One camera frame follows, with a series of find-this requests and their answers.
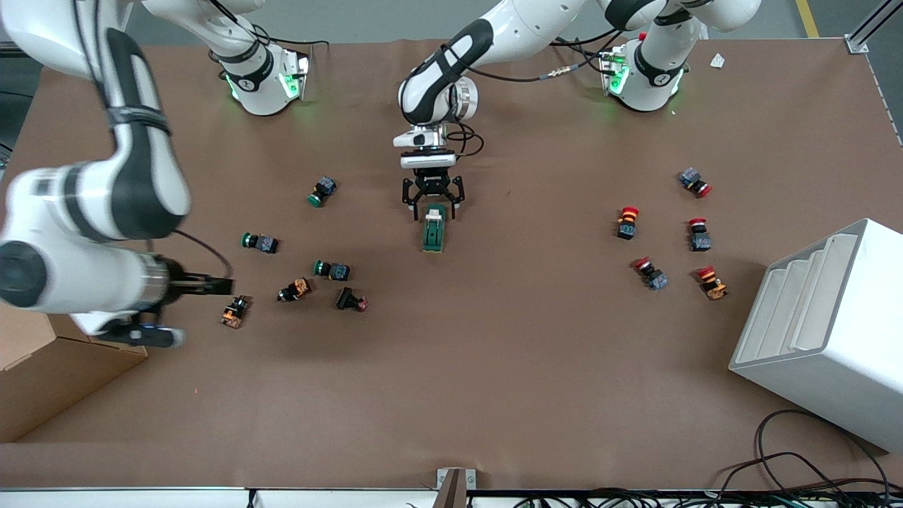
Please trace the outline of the white table edge rail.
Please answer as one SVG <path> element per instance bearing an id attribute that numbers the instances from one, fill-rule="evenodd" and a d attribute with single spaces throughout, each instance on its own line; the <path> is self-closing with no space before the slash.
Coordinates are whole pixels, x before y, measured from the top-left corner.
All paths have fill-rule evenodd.
<path id="1" fill-rule="evenodd" d="M 198 489 L 0 489 L 0 508 L 432 508 L 430 490 L 277 490 Z M 828 500 L 805 504 L 767 497 L 763 504 L 728 501 L 713 504 L 709 495 L 625 499 L 540 492 L 500 496 L 470 494 L 473 508 L 841 508 Z"/>

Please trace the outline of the metal table edge bracket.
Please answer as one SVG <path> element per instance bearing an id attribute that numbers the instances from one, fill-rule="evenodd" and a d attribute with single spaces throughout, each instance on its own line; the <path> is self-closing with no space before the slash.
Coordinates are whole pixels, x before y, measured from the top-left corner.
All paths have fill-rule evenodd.
<path id="1" fill-rule="evenodd" d="M 470 491 L 476 489 L 477 470 L 447 467 L 436 471 L 437 495 L 432 508 L 473 508 Z"/>

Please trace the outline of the green load switch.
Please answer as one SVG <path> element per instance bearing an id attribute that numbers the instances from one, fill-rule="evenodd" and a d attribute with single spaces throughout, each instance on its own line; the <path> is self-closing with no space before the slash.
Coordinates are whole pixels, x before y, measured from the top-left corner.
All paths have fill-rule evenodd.
<path id="1" fill-rule="evenodd" d="M 422 251 L 427 253 L 442 253 L 444 248 L 444 233 L 446 225 L 447 209 L 439 203 L 431 203 L 427 206 L 425 215 L 425 228 L 423 228 Z"/>

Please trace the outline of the brown cardboard box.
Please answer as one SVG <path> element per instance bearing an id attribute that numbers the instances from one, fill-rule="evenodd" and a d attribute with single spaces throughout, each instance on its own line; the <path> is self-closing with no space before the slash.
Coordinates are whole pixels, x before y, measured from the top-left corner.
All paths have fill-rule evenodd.
<path id="1" fill-rule="evenodd" d="M 0 303 L 0 444 L 19 440 L 147 357 L 145 347 L 88 337 L 70 316 Z"/>

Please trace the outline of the aluminium frame profile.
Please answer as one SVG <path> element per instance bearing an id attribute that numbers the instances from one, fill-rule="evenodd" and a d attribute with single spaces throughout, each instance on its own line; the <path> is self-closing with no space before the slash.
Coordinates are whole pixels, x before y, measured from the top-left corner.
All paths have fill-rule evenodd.
<path id="1" fill-rule="evenodd" d="M 868 39 L 903 9 L 903 0 L 880 0 L 850 33 L 845 33 L 844 43 L 849 54 L 867 54 Z"/>

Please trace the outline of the white slotted storage rack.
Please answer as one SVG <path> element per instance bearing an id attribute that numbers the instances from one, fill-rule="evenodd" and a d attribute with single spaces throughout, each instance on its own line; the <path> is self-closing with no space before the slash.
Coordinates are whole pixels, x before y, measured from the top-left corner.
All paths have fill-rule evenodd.
<path id="1" fill-rule="evenodd" d="M 729 369 L 903 454 L 903 234 L 864 218 L 768 266 Z"/>

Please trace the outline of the brown paper table cover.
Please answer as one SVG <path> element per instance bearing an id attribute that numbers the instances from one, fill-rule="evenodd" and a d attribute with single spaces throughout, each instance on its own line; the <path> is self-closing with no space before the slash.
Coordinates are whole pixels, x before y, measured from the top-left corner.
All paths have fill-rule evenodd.
<path id="1" fill-rule="evenodd" d="M 765 267 L 858 219 L 903 231 L 903 149 L 867 58 L 705 41 L 651 114 L 590 70 L 480 80 L 485 147 L 452 169 L 467 199 L 433 255 L 392 139 L 398 84 L 436 45 L 317 49 L 308 101 L 273 118 L 229 99 L 206 49 L 145 48 L 193 196 L 183 228 L 253 302 L 238 330 L 219 324 L 226 297 L 170 306 L 185 344 L 0 444 L 0 486 L 419 488 L 464 466 L 488 488 L 709 488 L 752 457 L 787 405 L 728 368 Z M 681 186 L 690 167 L 707 196 Z M 336 192 L 310 206 L 323 176 Z M 696 217 L 709 251 L 691 251 Z M 248 232 L 277 253 L 243 248 Z M 664 289 L 634 269 L 645 257 Z M 313 292 L 277 302 L 300 277 Z M 367 310 L 335 308 L 345 286 Z"/>

